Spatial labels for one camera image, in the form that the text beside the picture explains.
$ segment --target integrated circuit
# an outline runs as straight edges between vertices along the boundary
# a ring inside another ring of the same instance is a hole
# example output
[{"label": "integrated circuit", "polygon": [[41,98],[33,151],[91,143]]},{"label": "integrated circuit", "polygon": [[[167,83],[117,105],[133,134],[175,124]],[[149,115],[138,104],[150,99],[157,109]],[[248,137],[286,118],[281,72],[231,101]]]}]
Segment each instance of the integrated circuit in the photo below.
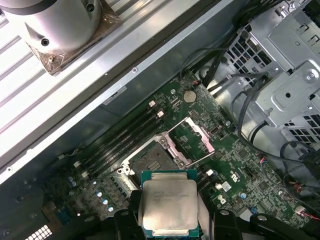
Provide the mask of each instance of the integrated circuit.
[{"label": "integrated circuit", "polygon": [[241,150],[238,152],[238,155],[240,156],[240,158],[244,159],[244,158],[248,155],[248,153],[247,153],[246,150],[241,149]]},{"label": "integrated circuit", "polygon": [[261,182],[261,183],[258,185],[258,187],[261,189],[261,191],[264,191],[264,190],[266,190],[269,186],[268,186],[268,184],[267,184],[265,181],[263,181],[263,182]]}]

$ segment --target motherboard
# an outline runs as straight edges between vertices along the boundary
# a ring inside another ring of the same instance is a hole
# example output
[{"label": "motherboard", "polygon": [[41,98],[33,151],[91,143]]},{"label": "motherboard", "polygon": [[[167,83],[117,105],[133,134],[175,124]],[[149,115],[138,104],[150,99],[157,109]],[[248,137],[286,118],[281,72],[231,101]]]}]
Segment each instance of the motherboard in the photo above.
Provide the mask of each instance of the motherboard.
[{"label": "motherboard", "polygon": [[[266,213],[295,228],[309,221],[295,213],[294,198],[265,178],[261,156],[239,141],[232,118],[196,83],[191,73],[173,79],[45,182],[61,222],[82,214],[103,220],[128,207],[143,171],[183,169],[197,170],[198,192],[212,209],[244,220]],[[280,181],[268,165],[265,171]]]}]

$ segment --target metal bracket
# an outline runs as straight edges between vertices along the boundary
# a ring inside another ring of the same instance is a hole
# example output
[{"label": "metal bracket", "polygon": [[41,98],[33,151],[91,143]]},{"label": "metal bracket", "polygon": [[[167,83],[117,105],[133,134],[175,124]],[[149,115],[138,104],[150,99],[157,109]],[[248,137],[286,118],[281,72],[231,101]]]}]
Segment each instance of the metal bracket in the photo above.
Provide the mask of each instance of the metal bracket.
[{"label": "metal bracket", "polygon": [[309,96],[320,88],[320,67],[307,61],[294,73],[282,73],[261,90],[256,104],[271,124],[289,122],[312,103]]}]

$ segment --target electrolytic capacitor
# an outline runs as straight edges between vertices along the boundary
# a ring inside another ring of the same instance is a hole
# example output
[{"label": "electrolytic capacitor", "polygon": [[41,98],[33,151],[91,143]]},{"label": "electrolytic capacitor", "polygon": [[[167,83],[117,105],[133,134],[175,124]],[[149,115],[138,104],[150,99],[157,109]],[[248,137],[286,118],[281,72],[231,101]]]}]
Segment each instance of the electrolytic capacitor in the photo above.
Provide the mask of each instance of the electrolytic capacitor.
[{"label": "electrolytic capacitor", "polygon": [[108,207],[108,211],[111,213],[114,210],[113,206]]}]

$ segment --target white connector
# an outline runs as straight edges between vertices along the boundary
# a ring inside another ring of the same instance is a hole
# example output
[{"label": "white connector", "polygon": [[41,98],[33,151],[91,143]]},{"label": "white connector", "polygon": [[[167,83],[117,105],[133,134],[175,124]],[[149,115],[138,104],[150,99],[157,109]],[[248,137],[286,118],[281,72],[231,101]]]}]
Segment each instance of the white connector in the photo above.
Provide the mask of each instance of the white connector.
[{"label": "white connector", "polygon": [[306,209],[303,206],[297,206],[294,211],[296,214],[302,215],[306,211]]}]

